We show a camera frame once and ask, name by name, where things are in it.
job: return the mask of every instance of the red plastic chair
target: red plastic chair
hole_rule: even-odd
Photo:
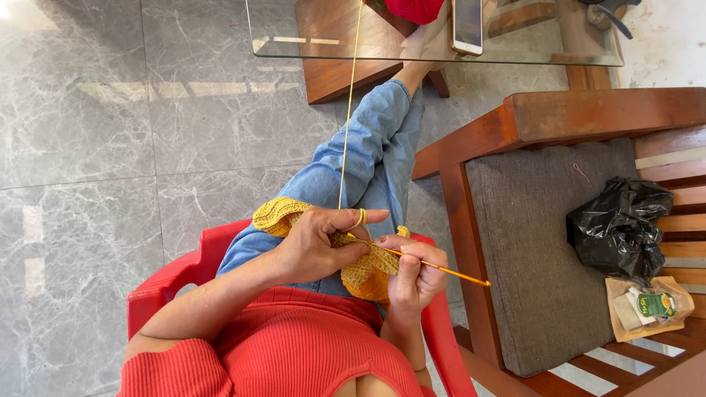
[[[128,295],[128,339],[159,309],[174,299],[185,285],[202,285],[216,276],[218,266],[235,236],[250,225],[241,220],[201,232],[199,248],[180,256],[140,284]],[[412,233],[412,238],[436,246],[434,241]],[[449,397],[477,397],[461,360],[451,326],[446,293],[438,293],[421,313],[421,328],[431,358]]]

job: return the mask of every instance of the product label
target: product label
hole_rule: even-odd
[[[676,313],[674,298],[667,292],[638,295],[638,311],[645,317],[673,316]]]

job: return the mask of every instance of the smartphone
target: smartphone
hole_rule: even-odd
[[[483,0],[451,1],[451,48],[464,54],[483,54]]]

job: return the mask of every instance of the glass tabletop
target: glass tabletop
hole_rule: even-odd
[[[622,66],[617,30],[588,21],[578,0],[484,2],[483,54],[450,48],[450,2],[440,17],[417,25],[392,14],[384,0],[361,13],[358,59],[512,64]],[[359,0],[246,0],[253,52],[258,57],[352,59]]]

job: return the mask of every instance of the yarn strand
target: yarn strand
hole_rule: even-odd
[[[355,81],[355,60],[358,55],[358,36],[360,33],[360,20],[363,15],[363,5],[365,0],[360,1],[360,7],[358,8],[358,27],[355,30],[355,47],[353,47],[353,68],[351,70],[351,89],[348,93],[348,116],[346,117],[346,137],[343,141],[343,160],[341,162],[341,190],[338,193],[338,209],[341,209],[341,204],[343,202],[343,177],[346,172],[346,152],[348,151],[348,127],[350,125],[351,118],[351,105],[353,104],[353,82]]]

